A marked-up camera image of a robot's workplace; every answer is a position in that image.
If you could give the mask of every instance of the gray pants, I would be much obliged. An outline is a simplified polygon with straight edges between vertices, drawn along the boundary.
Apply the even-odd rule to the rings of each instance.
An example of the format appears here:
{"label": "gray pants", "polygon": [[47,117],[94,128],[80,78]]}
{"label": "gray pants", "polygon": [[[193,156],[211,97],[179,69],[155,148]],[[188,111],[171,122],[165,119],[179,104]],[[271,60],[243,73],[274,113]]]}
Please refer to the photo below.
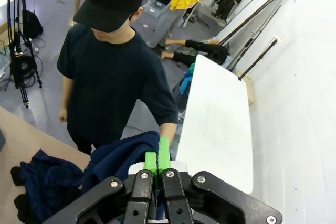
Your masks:
{"label": "gray pants", "polygon": [[162,10],[155,27],[155,33],[148,45],[156,47],[158,44],[165,46],[165,40],[171,37],[171,33],[186,10],[170,10],[171,2]]}

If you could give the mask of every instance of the dark blue cloth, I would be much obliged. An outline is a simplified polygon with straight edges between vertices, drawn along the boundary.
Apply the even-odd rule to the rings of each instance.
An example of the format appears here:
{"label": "dark blue cloth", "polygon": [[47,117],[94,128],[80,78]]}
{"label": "dark blue cloth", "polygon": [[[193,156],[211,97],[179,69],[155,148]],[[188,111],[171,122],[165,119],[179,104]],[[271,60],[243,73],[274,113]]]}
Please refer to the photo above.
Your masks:
{"label": "dark blue cloth", "polygon": [[60,196],[81,185],[83,172],[75,164],[50,157],[39,150],[30,163],[21,162],[20,176],[29,195],[31,210],[43,222],[59,210]]}
{"label": "dark blue cloth", "polygon": [[148,131],[96,149],[84,171],[83,193],[109,176],[127,179],[129,168],[144,162],[146,152],[159,151],[159,140],[158,132]]}

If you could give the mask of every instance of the tripod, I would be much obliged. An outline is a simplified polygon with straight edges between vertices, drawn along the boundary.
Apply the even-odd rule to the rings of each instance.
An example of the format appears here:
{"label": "tripod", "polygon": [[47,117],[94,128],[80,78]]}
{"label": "tripod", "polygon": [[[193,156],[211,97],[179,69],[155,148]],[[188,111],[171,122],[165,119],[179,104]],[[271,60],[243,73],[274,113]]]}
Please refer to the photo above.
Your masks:
{"label": "tripod", "polygon": [[[20,28],[20,2],[19,0],[13,1],[13,29],[11,20],[11,0],[7,0],[7,23],[8,23],[8,38],[10,50],[10,75],[14,77],[14,84],[16,89],[20,89],[23,104],[28,108],[29,100],[26,91],[25,79],[29,76],[36,75],[39,87],[42,88],[37,65],[34,59],[33,47],[30,39],[26,38],[21,32]],[[22,13],[23,19],[26,13],[26,0],[22,0]],[[30,55],[24,55],[21,49],[21,38],[30,51]]]}

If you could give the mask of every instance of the bolt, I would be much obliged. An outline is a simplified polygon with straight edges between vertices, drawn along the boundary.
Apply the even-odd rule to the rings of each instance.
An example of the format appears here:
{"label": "bolt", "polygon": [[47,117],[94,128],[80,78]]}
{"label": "bolt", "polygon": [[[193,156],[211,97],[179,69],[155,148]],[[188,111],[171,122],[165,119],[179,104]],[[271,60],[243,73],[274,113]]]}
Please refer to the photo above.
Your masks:
{"label": "bolt", "polygon": [[118,186],[118,182],[112,181],[110,185],[111,185],[111,187],[117,187]]}
{"label": "bolt", "polygon": [[266,222],[267,224],[275,224],[277,223],[277,219],[274,216],[268,216]]}
{"label": "bolt", "polygon": [[141,177],[142,177],[142,178],[148,178],[148,174],[147,174],[147,173],[142,173],[142,174],[141,174]]}
{"label": "bolt", "polygon": [[173,171],[169,170],[169,171],[166,173],[166,175],[167,175],[168,178],[171,178],[171,177],[173,177],[175,174],[174,174]]}
{"label": "bolt", "polygon": [[200,177],[197,178],[197,181],[200,182],[200,183],[204,183],[205,182],[205,177],[200,176]]}

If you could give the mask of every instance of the baseball cap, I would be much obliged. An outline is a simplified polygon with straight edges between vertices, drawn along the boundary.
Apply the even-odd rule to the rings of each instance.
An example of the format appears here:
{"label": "baseball cap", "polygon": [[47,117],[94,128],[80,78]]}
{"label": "baseball cap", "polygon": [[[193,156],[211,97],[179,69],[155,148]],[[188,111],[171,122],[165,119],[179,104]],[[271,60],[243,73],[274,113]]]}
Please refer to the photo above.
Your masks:
{"label": "baseball cap", "polygon": [[85,0],[73,20],[103,32],[118,30],[142,0]]}

